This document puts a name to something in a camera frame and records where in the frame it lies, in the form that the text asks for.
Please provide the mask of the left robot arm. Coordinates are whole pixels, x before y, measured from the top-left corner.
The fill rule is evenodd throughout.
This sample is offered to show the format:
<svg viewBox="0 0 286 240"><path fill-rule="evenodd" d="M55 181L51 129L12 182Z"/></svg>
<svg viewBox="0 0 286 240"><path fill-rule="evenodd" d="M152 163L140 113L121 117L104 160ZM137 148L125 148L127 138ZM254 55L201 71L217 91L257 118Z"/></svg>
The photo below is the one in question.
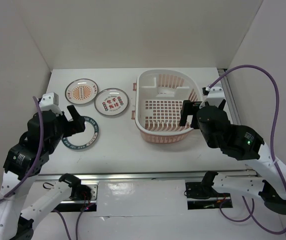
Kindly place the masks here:
<svg viewBox="0 0 286 240"><path fill-rule="evenodd" d="M84 117L73 105L67 109L71 120L64 113L39 109L18 144L8 151L0 189L0 240L31 239L38 224L66 199L90 202L91 188L65 173L45 195L24 207L33 183L58 143L85 130Z"/></svg>

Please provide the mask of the orange sunburst plate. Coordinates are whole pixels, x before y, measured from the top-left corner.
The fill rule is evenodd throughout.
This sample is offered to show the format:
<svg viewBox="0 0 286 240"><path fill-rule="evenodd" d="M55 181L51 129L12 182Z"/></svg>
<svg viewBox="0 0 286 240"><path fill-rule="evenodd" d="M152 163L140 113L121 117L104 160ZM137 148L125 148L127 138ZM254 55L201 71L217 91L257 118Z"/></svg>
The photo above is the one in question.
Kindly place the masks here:
<svg viewBox="0 0 286 240"><path fill-rule="evenodd" d="M65 89L65 98L74 105L83 105L93 101L98 94L98 85L88 78L72 81Z"/></svg>

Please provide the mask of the dark green rim plate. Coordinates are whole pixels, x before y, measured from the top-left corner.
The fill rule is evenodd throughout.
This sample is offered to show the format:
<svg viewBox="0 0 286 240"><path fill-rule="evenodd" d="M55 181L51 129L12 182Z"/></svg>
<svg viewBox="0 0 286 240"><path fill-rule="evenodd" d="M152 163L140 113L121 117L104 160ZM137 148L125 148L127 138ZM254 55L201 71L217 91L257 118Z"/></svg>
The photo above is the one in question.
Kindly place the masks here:
<svg viewBox="0 0 286 240"><path fill-rule="evenodd" d="M84 116L85 131L73 136L64 137L61 141L65 147L74 151L82 151L95 143L99 136L99 125L91 117Z"/></svg>

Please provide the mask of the red characters plate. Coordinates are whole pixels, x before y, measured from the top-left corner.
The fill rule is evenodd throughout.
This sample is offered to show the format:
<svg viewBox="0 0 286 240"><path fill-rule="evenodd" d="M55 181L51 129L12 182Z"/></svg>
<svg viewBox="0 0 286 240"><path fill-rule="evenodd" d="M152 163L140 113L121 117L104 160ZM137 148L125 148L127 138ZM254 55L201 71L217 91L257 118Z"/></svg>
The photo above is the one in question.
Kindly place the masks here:
<svg viewBox="0 0 286 240"><path fill-rule="evenodd" d="M104 116L117 116L123 113L129 105L127 93L119 88L102 90L95 98L95 109Z"/></svg>

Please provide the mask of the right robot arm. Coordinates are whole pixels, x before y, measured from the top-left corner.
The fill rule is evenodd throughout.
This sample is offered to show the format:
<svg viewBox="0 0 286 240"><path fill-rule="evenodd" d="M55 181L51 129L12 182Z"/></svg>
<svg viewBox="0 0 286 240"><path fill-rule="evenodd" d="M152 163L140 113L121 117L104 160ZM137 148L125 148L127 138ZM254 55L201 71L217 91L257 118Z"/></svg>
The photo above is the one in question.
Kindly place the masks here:
<svg viewBox="0 0 286 240"><path fill-rule="evenodd" d="M262 200L271 211L286 215L286 165L273 158L268 145L251 127L232 124L223 110L226 101L218 106L199 101L184 100L180 126L192 116L191 127L199 129L208 147L221 152L254 169L260 177L254 180L228 177L216 171L205 173L201 191L206 196L214 193L242 194Z"/></svg>

